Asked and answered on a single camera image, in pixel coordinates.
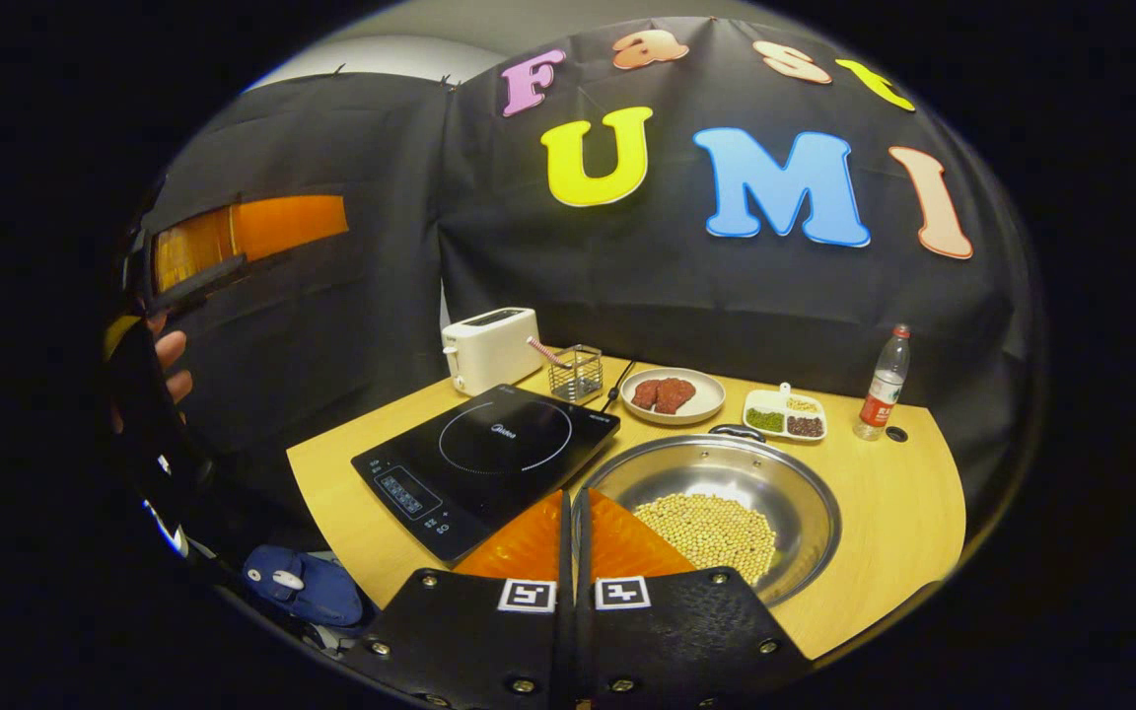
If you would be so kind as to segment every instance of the blue letter m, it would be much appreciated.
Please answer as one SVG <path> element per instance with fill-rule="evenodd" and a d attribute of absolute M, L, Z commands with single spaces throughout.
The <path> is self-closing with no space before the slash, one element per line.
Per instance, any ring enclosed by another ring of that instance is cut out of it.
<path fill-rule="evenodd" d="M 849 143 L 825 133 L 802 133 L 792 143 L 788 165 L 780 167 L 747 131 L 712 127 L 692 139 L 708 150 L 717 181 L 717 214 L 708 231 L 717 236 L 753 236 L 761 220 L 749 215 L 744 189 L 757 199 L 774 231 L 787 234 L 809 197 L 805 236 L 840 247 L 866 247 L 867 231 L 857 216 L 849 181 Z"/>

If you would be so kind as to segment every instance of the pink straw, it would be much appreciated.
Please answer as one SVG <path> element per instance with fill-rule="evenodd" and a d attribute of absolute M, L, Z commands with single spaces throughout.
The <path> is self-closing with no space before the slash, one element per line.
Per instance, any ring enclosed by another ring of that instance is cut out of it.
<path fill-rule="evenodd" d="M 531 335 L 531 336 L 528 336 L 527 340 L 525 340 L 525 342 L 527 342 L 528 345 L 532 345 L 533 348 L 535 348 L 537 352 L 542 352 L 542 356 L 544 356 L 544 358 L 546 360 L 551 360 L 551 362 L 553 362 L 554 365 L 559 365 L 560 368 L 563 368 L 566 370 L 570 370 L 571 369 L 571 365 L 569 365 L 568 362 L 565 362 L 563 360 L 560 360 L 559 358 L 556 358 L 554 352 L 551 352 L 551 351 L 546 350 L 546 346 L 542 345 L 541 342 L 537 342 L 536 337 L 533 337 Z"/>

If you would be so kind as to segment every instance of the blue object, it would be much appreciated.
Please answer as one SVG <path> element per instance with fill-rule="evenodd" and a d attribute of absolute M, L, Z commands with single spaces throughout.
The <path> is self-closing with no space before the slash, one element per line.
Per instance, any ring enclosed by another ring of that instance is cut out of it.
<path fill-rule="evenodd" d="M 310 624 L 354 629 L 362 620 L 362 595 L 343 567 L 272 544 L 243 562 L 243 583 L 258 596 Z"/>
<path fill-rule="evenodd" d="M 747 211 L 751 192 L 776 233 L 787 234 L 809 199 L 805 236 L 840 247 L 866 247 L 870 231 L 857 216 L 853 184 L 849 179 L 847 141 L 807 131 L 792 143 L 788 165 L 777 165 L 747 131 L 711 127 L 692 136 L 695 145 L 712 157 L 717 183 L 717 214 L 708 219 L 708 233 L 717 236 L 753 236 L 761 220 Z"/>

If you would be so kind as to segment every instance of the plastic bottle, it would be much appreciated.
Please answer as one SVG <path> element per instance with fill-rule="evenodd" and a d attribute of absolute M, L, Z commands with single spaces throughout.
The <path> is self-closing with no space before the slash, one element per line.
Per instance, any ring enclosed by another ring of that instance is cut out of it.
<path fill-rule="evenodd" d="M 884 433 L 888 415 L 901 396 L 901 386 L 905 384 L 910 370 L 910 327 L 897 324 L 893 328 L 893 337 L 884 343 L 879 359 L 875 362 L 875 378 L 870 382 L 870 392 L 866 395 L 861 414 L 853 424 L 853 433 L 858 438 L 875 441 Z"/>

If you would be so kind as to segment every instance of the white toaster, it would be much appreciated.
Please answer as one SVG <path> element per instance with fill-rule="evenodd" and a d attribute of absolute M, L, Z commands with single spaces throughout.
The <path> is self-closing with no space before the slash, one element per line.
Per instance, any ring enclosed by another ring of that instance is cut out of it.
<path fill-rule="evenodd" d="M 513 384 L 542 367 L 542 356 L 528 345 L 537 339 L 533 309 L 499 309 L 449 324 L 441 332 L 454 390 L 476 395 L 498 384 Z"/>

